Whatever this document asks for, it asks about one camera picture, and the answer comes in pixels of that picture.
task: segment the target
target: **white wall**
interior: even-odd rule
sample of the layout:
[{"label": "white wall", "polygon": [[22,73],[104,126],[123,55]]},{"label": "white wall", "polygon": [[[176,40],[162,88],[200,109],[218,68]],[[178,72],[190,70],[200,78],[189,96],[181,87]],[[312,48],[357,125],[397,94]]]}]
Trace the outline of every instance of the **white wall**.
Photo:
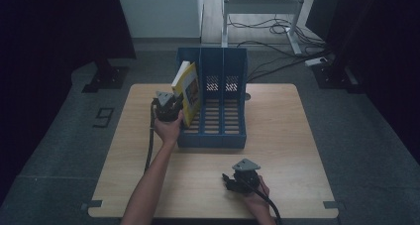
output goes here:
[{"label": "white wall", "polygon": [[199,38],[203,0],[120,0],[132,38]]}]

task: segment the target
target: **black cable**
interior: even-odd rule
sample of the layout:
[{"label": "black cable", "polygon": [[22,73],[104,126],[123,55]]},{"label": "black cable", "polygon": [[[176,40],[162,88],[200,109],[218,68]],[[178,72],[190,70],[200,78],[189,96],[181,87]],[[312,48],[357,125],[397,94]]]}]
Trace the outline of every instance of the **black cable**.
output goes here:
[{"label": "black cable", "polygon": [[155,105],[156,99],[151,103],[151,126],[150,126],[150,134],[149,134],[149,149],[148,149],[148,157],[146,158],[146,165],[145,165],[145,172],[148,170],[149,165],[151,164],[152,159],[152,152],[154,150],[154,135],[155,135]]},{"label": "black cable", "polygon": [[244,181],[242,178],[239,178],[239,180],[246,185],[249,189],[251,189],[254,193],[256,193],[259,197],[261,197],[265,202],[267,202],[269,204],[269,206],[271,206],[272,210],[275,213],[275,216],[277,217],[276,224],[277,225],[281,225],[281,217],[280,217],[280,213],[278,212],[277,207],[275,206],[275,204],[271,201],[271,199],[269,199],[268,196],[266,196],[265,194],[263,194],[262,192],[260,192],[259,190],[257,190],[256,188],[250,186],[246,181]]}]

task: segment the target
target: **person's arm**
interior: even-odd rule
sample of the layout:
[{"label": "person's arm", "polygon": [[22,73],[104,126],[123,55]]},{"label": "person's arm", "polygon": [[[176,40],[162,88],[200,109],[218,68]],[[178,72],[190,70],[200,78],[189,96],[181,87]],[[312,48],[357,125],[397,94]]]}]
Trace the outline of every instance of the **person's arm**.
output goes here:
[{"label": "person's arm", "polygon": [[178,119],[174,122],[163,123],[158,119],[155,120],[155,131],[162,140],[162,146],[133,191],[121,222],[122,225],[152,223],[182,119],[183,113],[180,111]]},{"label": "person's arm", "polygon": [[[265,185],[263,177],[259,175],[259,178],[261,182],[259,191],[269,196],[269,188]],[[275,225],[274,219],[269,214],[269,204],[259,195],[254,192],[245,194],[244,202],[248,210],[257,218],[260,225]]]}]

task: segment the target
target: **printed number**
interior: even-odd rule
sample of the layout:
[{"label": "printed number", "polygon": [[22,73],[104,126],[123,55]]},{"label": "printed number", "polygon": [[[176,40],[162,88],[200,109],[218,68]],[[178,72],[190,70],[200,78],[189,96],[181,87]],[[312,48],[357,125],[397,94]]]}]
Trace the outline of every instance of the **printed number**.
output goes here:
[{"label": "printed number", "polygon": [[114,108],[100,108],[98,114],[96,115],[96,119],[101,121],[106,120],[105,124],[97,125],[94,124],[93,128],[107,128],[109,122],[111,121],[112,113],[114,113]]}]

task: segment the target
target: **power strip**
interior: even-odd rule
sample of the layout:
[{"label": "power strip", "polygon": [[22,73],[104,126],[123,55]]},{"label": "power strip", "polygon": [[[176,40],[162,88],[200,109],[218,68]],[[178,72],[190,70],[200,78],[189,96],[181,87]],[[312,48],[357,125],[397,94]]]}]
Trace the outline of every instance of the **power strip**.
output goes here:
[{"label": "power strip", "polygon": [[305,61],[305,65],[310,67],[314,65],[329,65],[330,63],[324,57],[313,58]]}]

